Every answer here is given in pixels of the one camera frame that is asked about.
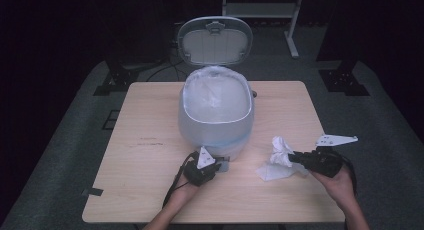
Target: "crumpled tissue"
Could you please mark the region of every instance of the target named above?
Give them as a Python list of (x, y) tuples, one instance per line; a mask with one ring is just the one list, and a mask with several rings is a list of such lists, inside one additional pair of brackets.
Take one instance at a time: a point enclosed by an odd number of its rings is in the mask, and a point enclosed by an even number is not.
[(290, 146), (280, 136), (276, 136), (272, 139), (272, 155), (269, 161), (264, 163), (260, 168), (256, 170), (256, 173), (264, 181), (271, 181), (280, 178), (287, 178), (293, 175), (295, 172), (300, 172), (303, 175), (309, 174), (299, 163), (292, 163), (289, 160), (289, 153), (293, 153)]

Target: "wooden table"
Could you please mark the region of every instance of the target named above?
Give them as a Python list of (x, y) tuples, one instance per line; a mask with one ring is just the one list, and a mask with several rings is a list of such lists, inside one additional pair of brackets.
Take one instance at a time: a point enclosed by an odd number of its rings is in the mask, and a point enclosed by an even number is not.
[[(295, 151), (315, 149), (323, 134), (302, 82), (250, 82), (255, 120), (249, 143), (230, 170), (218, 173), (174, 223), (342, 222), (344, 215), (311, 175), (264, 182), (256, 169), (283, 136)], [(131, 85), (82, 215), (90, 223), (149, 222), (179, 166), (194, 149), (178, 130), (181, 82)]]

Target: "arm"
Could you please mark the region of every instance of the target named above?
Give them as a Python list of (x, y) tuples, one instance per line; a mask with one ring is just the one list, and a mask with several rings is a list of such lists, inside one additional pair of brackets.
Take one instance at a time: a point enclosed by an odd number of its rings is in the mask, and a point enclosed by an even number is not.
[[(181, 175), (178, 180), (177, 186), (182, 186), (187, 183), (187, 179), (184, 175)], [(169, 223), (174, 217), (180, 212), (180, 210), (193, 198), (197, 193), (199, 187), (194, 186), (190, 183), (185, 184), (181, 188), (176, 189), (165, 207), (153, 218), (153, 220), (147, 224), (144, 230), (159, 230), (166, 229)]]
[(361, 207), (356, 201), (352, 179), (346, 166), (343, 166), (334, 178), (329, 178), (316, 172), (311, 172), (311, 174), (324, 185), (327, 193), (343, 211), (349, 230), (369, 229)]

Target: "lid handle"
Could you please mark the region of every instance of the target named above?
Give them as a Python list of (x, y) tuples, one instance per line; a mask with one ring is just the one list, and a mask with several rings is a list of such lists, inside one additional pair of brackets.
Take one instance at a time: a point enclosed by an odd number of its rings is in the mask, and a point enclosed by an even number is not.
[(206, 29), (211, 35), (219, 35), (224, 28), (225, 24), (222, 24), (218, 21), (213, 21), (209, 24), (206, 24)]

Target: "white rack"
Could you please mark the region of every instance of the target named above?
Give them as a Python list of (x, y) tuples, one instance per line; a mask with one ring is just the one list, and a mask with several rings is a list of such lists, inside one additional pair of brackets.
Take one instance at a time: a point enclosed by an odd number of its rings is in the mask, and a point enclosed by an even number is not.
[(222, 15), (236, 18), (291, 18), (290, 29), (284, 31), (284, 36), (291, 56), (299, 58), (293, 32), (301, 3), (302, 0), (296, 3), (227, 3), (227, 0), (222, 0)]

